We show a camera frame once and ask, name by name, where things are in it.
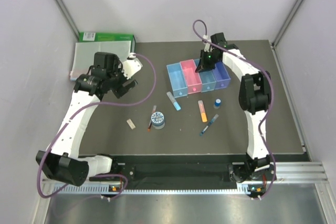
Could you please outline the round blue patterned tin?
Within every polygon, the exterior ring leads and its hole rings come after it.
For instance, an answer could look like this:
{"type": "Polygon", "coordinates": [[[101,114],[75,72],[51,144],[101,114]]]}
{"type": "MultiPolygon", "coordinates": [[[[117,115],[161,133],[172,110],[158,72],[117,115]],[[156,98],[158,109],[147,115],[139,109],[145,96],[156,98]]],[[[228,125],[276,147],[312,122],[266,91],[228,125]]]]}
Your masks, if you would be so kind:
{"type": "Polygon", "coordinates": [[[162,112],[154,112],[151,115],[151,123],[152,123],[152,127],[154,127],[157,130],[160,130],[162,128],[164,128],[165,126],[165,116],[162,112]]]}

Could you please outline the pink drawer bin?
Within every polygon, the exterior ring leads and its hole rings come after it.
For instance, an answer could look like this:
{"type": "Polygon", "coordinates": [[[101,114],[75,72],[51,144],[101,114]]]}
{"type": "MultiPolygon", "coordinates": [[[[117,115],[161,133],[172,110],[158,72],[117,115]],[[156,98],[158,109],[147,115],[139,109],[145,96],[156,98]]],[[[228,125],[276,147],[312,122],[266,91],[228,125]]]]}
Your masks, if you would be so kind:
{"type": "Polygon", "coordinates": [[[195,72],[196,64],[193,59],[180,62],[184,79],[187,85],[188,94],[199,93],[202,90],[202,81],[198,73],[195,72]]]}

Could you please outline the blue gel pen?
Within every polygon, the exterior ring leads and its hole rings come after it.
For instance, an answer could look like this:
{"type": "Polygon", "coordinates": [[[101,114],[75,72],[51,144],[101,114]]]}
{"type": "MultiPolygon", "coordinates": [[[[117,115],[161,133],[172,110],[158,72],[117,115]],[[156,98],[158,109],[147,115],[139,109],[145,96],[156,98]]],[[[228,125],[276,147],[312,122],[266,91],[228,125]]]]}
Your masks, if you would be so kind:
{"type": "Polygon", "coordinates": [[[205,126],[205,128],[200,132],[200,136],[202,136],[207,129],[216,121],[216,119],[219,117],[218,114],[215,114],[214,117],[210,120],[210,122],[205,126]]]}

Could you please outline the aluminium frame rail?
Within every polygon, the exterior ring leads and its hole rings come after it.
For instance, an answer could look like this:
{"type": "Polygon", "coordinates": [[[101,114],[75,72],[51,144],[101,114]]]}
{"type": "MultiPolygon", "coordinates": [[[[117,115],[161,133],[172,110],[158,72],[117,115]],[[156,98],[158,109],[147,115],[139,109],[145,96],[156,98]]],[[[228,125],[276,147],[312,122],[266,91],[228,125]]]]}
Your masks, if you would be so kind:
{"type": "Polygon", "coordinates": [[[280,162],[263,172],[256,179],[235,179],[233,165],[223,173],[201,175],[200,177],[163,177],[140,170],[132,170],[129,177],[107,176],[97,181],[86,181],[81,186],[65,185],[51,180],[40,183],[40,192],[45,198],[57,194],[100,195],[216,195],[233,194],[261,198],[270,186],[276,184],[323,184],[327,175],[320,163],[280,162]]]}

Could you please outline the translucent mesh zipper pouch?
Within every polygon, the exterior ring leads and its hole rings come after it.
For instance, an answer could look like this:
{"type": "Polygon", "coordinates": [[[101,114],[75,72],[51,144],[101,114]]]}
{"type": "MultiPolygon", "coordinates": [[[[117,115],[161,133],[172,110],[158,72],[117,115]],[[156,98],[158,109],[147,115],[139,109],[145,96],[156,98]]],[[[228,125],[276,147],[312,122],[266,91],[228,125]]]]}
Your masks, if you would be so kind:
{"type": "Polygon", "coordinates": [[[70,80],[76,81],[82,74],[88,73],[89,67],[106,65],[105,55],[117,55],[120,62],[127,60],[135,51],[135,41],[99,41],[78,42],[75,45],[75,55],[70,80]]]}

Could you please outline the sky blue drawer bin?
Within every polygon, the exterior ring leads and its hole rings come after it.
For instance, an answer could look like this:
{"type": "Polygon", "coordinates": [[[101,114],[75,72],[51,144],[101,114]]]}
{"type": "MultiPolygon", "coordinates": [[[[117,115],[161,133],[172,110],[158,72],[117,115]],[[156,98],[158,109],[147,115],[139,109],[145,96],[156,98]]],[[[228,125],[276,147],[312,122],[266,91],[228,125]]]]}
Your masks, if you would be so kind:
{"type": "Polygon", "coordinates": [[[216,79],[212,71],[200,72],[199,76],[202,82],[202,90],[201,90],[202,93],[210,92],[215,89],[216,79]]]}

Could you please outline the white eraser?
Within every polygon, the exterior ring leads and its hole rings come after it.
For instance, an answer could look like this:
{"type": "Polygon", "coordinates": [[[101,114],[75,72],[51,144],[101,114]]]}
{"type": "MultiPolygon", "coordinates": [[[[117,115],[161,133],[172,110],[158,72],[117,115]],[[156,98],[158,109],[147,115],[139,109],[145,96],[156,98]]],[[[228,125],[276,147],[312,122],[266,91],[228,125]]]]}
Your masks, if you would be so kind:
{"type": "Polygon", "coordinates": [[[134,130],[136,128],[135,124],[132,122],[131,119],[127,119],[127,124],[129,125],[129,127],[134,130]]]}

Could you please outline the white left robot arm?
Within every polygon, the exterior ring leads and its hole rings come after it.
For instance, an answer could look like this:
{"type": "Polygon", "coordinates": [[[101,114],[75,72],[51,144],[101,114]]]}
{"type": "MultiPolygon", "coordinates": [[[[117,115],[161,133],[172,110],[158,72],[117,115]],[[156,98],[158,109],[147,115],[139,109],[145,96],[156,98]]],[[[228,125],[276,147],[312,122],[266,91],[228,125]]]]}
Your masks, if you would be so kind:
{"type": "Polygon", "coordinates": [[[79,147],[88,123],[103,96],[112,92],[122,97],[138,83],[131,78],[141,70],[142,63],[134,53],[121,61],[116,54],[96,52],[88,72],[75,81],[70,106],[54,144],[38,151],[36,162],[44,175],[65,184],[81,186],[87,178],[102,174],[114,180],[119,168],[113,158],[101,154],[80,158],[79,147]]]}

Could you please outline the purple drawer bin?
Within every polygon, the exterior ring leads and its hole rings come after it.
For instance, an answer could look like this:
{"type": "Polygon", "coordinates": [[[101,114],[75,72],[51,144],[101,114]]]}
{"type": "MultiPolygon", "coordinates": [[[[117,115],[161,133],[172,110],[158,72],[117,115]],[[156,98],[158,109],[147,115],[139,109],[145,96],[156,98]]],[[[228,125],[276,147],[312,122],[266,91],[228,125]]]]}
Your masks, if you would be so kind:
{"type": "Polygon", "coordinates": [[[230,84],[231,78],[222,62],[215,64],[215,69],[212,70],[216,84],[215,90],[227,88],[230,84]]]}

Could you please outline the pink orange highlighter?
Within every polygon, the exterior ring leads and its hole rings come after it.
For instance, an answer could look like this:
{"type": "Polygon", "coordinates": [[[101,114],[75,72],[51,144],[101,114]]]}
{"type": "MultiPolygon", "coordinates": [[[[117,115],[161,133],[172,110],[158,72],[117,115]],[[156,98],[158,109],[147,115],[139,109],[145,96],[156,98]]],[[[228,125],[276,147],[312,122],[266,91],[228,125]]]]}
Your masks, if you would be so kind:
{"type": "Polygon", "coordinates": [[[204,103],[203,103],[202,100],[198,100],[198,107],[199,107],[199,110],[200,110],[200,115],[201,115],[202,122],[204,122],[204,123],[207,122],[207,115],[206,115],[204,103]]]}

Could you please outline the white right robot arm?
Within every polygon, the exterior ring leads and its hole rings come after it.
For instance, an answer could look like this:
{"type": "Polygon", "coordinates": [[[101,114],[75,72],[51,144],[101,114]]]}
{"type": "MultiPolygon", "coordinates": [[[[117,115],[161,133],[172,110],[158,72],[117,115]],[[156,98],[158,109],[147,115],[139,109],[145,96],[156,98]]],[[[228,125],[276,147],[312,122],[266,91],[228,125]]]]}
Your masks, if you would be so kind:
{"type": "Polygon", "coordinates": [[[258,179],[270,168],[272,155],[266,146],[266,115],[272,107],[270,75],[247,60],[238,47],[228,44],[223,33],[203,35],[205,44],[196,72],[215,69],[221,63],[240,80],[238,102],[245,112],[248,127],[248,147],[243,165],[234,165],[231,177],[237,182],[258,179]]]}

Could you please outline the green file box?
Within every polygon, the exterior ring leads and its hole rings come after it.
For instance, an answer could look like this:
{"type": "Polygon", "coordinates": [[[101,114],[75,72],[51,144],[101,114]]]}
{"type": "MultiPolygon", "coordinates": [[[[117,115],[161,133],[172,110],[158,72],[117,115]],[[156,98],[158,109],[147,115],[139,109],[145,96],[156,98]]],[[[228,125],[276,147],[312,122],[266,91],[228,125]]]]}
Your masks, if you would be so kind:
{"type": "Polygon", "coordinates": [[[134,34],[98,33],[98,32],[79,33],[79,42],[102,42],[102,41],[130,41],[131,52],[135,52],[136,39],[134,34]]]}

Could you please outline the blue capped ink bottle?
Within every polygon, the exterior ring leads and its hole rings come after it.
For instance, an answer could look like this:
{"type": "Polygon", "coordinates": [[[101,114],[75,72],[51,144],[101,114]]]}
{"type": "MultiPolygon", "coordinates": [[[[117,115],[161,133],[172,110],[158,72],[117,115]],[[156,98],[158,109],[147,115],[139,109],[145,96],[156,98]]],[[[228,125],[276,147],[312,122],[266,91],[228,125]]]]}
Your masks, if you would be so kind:
{"type": "Polygon", "coordinates": [[[221,99],[216,99],[214,102],[214,108],[218,109],[221,106],[221,99]]]}

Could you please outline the grey teal highlighter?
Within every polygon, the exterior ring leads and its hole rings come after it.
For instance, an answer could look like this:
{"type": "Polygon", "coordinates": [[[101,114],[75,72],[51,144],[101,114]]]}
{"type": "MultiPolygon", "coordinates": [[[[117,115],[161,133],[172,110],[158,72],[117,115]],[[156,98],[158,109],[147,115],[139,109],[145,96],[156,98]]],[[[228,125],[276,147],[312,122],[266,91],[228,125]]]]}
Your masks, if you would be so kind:
{"type": "Polygon", "coordinates": [[[173,104],[174,108],[176,109],[176,111],[180,111],[181,110],[181,106],[179,105],[179,103],[176,101],[175,97],[173,96],[173,94],[169,91],[166,93],[167,97],[169,98],[170,102],[173,104]]]}

